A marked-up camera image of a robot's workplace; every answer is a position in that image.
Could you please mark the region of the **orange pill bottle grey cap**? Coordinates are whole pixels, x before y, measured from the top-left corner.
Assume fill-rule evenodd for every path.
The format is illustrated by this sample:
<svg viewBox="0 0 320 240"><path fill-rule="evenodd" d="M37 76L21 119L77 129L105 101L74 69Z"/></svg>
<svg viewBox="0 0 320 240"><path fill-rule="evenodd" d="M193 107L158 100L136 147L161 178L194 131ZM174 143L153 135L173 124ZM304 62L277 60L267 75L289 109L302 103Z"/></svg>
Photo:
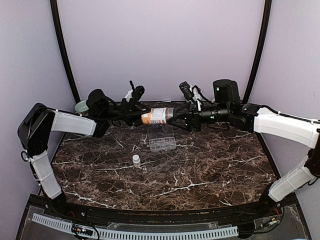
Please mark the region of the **orange pill bottle grey cap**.
<svg viewBox="0 0 320 240"><path fill-rule="evenodd" d="M152 108L150 112L141 115L141 121L144 125L165 125L173 115L173 107Z"/></svg>

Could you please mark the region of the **clear plastic pill organizer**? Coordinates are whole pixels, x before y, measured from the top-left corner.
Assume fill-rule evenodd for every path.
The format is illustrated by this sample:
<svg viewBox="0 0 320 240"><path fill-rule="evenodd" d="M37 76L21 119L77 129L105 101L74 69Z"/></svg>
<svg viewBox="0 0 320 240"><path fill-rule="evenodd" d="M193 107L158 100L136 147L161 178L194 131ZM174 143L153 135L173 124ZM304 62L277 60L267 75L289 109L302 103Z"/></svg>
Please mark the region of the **clear plastic pill organizer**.
<svg viewBox="0 0 320 240"><path fill-rule="evenodd" d="M151 152L169 151L177 147L171 125L155 125L147 129L148 144Z"/></svg>

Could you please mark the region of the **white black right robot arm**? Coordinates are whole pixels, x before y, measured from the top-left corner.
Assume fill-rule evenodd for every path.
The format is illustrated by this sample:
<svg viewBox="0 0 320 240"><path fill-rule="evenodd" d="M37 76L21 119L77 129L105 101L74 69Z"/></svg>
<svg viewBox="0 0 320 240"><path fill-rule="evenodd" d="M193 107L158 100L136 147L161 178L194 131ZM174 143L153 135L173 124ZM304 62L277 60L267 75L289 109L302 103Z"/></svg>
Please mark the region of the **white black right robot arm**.
<svg viewBox="0 0 320 240"><path fill-rule="evenodd" d="M320 122L281 111L267 105L241 101L238 84L234 80L219 79L212 83L214 101L203 96L200 88L186 81L179 89L187 105L174 110L169 124L186 131L200 131L203 124L226 122L248 133L269 134L300 143L309 148L306 157L285 176L271 183L255 205L255 213L266 217L275 203L304 185L311 185L320 177Z"/></svg>

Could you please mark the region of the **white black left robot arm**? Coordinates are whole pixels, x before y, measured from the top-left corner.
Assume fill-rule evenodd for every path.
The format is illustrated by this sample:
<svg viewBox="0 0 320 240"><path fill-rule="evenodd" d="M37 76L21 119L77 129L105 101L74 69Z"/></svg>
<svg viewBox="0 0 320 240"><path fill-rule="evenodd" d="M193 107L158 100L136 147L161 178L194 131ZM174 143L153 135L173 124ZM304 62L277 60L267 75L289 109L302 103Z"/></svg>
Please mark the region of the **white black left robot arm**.
<svg viewBox="0 0 320 240"><path fill-rule="evenodd" d="M101 89L93 90L86 101L88 115L49 108L36 103L17 130L22 144L21 157L29 163L34 179L51 201L51 210L60 218L71 213L65 203L66 196L54 174L48 156L48 142L54 132L78 134L100 138L115 122L124 121L132 125L142 112L137 104L145 89L139 85L132 88L120 103L107 97Z"/></svg>

